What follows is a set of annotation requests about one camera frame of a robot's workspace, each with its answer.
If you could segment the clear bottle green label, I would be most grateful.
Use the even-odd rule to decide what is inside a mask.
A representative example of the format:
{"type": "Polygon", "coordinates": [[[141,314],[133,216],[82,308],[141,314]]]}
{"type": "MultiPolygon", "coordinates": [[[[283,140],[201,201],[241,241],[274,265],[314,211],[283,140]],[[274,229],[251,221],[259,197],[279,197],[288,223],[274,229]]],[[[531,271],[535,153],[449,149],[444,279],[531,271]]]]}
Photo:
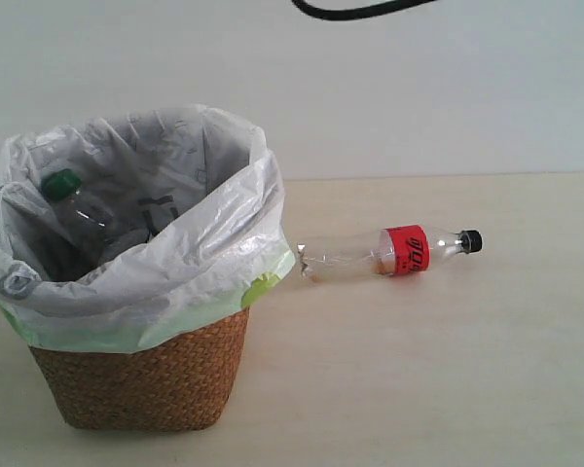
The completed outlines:
{"type": "Polygon", "coordinates": [[[146,228],[132,223],[92,193],[70,168],[46,176],[41,183],[41,193],[76,247],[95,267],[149,240],[146,228]]]}

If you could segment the white green plastic bin liner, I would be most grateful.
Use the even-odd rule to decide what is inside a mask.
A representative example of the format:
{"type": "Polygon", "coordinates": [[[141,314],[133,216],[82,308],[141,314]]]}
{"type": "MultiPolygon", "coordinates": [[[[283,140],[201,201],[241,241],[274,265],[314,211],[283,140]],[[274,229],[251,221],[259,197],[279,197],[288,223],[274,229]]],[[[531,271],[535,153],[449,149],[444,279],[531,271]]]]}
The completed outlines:
{"type": "Polygon", "coordinates": [[[264,131],[191,104],[0,148],[0,310],[30,346],[134,353],[252,305],[294,267],[264,131]],[[41,192],[69,168],[144,237],[90,266],[41,192]]]}

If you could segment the woven wicker waste basket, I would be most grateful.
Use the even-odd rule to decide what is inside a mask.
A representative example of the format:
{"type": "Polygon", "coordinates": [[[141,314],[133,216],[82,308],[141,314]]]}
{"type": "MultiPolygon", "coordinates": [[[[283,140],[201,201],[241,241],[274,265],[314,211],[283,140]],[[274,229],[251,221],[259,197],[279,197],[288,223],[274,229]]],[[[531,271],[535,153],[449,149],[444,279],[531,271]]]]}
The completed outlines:
{"type": "Polygon", "coordinates": [[[220,418],[244,346],[248,309],[133,354],[30,350],[70,426],[183,432],[220,418]]]}

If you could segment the clear bottle red label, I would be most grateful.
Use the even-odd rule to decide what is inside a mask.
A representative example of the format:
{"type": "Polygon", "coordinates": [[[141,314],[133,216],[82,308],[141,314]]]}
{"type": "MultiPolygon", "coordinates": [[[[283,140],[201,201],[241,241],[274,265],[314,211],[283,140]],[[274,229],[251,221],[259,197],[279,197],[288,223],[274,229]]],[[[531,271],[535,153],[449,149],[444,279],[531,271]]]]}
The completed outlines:
{"type": "Polygon", "coordinates": [[[482,249],[483,237],[477,230],[453,233],[414,224],[349,237],[302,240],[296,245],[296,257],[301,276],[322,283],[420,273],[482,249]]]}

